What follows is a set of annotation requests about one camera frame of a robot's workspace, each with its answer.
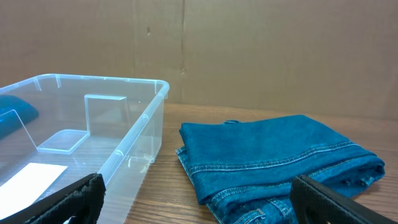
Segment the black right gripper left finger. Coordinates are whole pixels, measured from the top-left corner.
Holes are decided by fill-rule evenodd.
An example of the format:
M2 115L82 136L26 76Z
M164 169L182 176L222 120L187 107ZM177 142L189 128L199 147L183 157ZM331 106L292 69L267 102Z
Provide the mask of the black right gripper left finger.
M105 192L103 176L92 173L2 219L1 224L96 224Z

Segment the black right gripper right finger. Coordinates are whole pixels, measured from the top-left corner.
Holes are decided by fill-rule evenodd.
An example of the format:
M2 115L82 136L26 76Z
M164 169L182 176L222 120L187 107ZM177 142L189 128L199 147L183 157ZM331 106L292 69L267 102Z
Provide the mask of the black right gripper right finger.
M299 223L397 224L306 175L293 179L290 201Z

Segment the blue denim jeans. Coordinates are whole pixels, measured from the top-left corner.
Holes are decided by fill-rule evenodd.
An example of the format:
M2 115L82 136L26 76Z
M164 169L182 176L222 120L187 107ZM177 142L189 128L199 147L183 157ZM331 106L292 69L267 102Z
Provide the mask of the blue denim jeans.
M300 175L353 197L385 174L376 154L304 115L183 123L180 135L197 201L220 223L296 223L289 194Z

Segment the blue sparkly fabric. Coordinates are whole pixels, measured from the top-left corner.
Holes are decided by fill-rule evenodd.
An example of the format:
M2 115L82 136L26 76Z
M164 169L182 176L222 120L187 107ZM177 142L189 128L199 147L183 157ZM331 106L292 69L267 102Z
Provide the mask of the blue sparkly fabric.
M12 95L1 95L1 139L39 116L28 102Z

